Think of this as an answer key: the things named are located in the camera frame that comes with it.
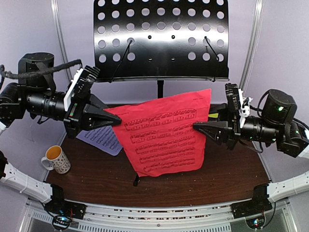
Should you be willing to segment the white sheet music page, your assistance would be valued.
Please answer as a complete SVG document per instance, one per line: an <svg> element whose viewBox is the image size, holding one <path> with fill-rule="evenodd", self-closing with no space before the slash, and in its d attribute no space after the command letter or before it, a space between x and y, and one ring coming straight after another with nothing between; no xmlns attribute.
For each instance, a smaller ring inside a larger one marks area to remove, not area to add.
<svg viewBox="0 0 309 232"><path fill-rule="evenodd" d="M123 149L112 126L106 126L91 131L83 130L76 138L112 156L117 156Z"/></svg>

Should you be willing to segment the red sheet music page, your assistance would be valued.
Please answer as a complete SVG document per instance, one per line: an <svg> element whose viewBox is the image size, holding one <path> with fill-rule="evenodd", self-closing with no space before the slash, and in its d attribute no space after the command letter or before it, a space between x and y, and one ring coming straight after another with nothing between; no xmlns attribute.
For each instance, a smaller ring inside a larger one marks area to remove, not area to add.
<svg viewBox="0 0 309 232"><path fill-rule="evenodd" d="M113 130L138 176L195 171L202 167L206 137L193 128L208 120L211 89L106 111L121 118Z"/></svg>

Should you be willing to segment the black music stand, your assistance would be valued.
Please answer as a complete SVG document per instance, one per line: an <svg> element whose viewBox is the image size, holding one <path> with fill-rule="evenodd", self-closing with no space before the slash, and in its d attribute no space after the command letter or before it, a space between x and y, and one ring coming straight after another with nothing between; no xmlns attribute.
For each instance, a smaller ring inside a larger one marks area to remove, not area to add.
<svg viewBox="0 0 309 232"><path fill-rule="evenodd" d="M99 83L229 79L226 0L96 0Z"/></svg>

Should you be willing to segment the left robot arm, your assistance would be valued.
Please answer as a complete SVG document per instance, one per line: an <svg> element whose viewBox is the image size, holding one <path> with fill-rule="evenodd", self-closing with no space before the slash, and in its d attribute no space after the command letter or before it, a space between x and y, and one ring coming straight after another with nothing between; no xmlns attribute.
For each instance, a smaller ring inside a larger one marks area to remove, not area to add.
<svg viewBox="0 0 309 232"><path fill-rule="evenodd" d="M53 54L46 52L25 54L19 60L16 74L1 67L2 79L12 80L1 87L1 131L10 127L16 119L22 119L25 112L29 112L31 118L62 121L71 139L81 131L121 124L121 118L107 112L107 105L91 93L99 68L83 66L79 59L55 66L54 58ZM53 74L75 65L80 68L67 91L58 92Z"/></svg>

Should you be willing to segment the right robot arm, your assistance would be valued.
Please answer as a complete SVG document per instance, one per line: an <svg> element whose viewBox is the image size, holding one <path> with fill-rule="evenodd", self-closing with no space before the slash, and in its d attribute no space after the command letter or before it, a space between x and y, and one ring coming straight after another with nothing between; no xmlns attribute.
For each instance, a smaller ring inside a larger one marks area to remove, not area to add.
<svg viewBox="0 0 309 232"><path fill-rule="evenodd" d="M219 105L216 121L197 122L193 128L229 150L237 143L258 142L260 147L276 144L278 151L291 157L309 157L309 127L295 118L297 104L291 95L269 89L260 100L262 109L252 107L234 85L225 89L227 103Z"/></svg>

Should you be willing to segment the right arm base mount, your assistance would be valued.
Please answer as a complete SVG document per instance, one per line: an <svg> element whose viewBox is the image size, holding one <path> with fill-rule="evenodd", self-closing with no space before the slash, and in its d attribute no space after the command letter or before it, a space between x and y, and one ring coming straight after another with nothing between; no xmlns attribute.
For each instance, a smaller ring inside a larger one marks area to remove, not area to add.
<svg viewBox="0 0 309 232"><path fill-rule="evenodd" d="M250 229L261 230L267 222L265 212L272 210L272 203L269 201L267 188L269 184L262 184L254 187L253 196L249 200L231 204L231 211L234 219L246 218L246 224Z"/></svg>

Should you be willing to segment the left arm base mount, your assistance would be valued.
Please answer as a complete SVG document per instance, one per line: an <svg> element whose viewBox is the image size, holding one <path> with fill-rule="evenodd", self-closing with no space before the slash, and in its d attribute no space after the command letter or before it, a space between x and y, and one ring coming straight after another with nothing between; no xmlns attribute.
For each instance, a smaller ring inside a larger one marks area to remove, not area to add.
<svg viewBox="0 0 309 232"><path fill-rule="evenodd" d="M44 210L52 217L52 226L58 231L69 228L73 219L83 219L86 205L65 200L63 188L52 184L51 200L42 203Z"/></svg>

